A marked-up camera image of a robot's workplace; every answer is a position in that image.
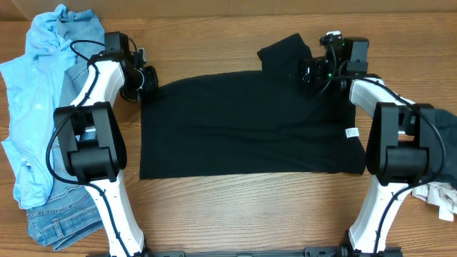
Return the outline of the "black t-shirt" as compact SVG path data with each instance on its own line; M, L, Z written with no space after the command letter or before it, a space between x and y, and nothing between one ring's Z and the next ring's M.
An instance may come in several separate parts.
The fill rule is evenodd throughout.
M363 146L348 135L355 106L308 95L299 64L310 56L293 34L258 52L259 71L182 79L144 98L140 178L363 173Z

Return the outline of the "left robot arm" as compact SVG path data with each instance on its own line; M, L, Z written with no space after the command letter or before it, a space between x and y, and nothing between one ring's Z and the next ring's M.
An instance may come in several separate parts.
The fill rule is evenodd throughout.
M126 145L113 106L117 96L140 103L159 88L146 52L119 31L104 35L104 48L89 57L88 78L79 95L54 111L55 130L68 182L90 194L103 222L109 256L151 256L126 192Z

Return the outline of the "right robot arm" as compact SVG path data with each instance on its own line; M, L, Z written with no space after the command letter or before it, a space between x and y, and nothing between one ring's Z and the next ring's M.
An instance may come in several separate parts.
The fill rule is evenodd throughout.
M368 73L369 41L330 31L319 39L324 56L301 62L311 94L340 94L372 119L366 146L371 183L355 223L336 247L307 247L305 256L402 256L386 245L388 232L413 188L434 181L446 163L446 147L434 124L435 109L391 90Z

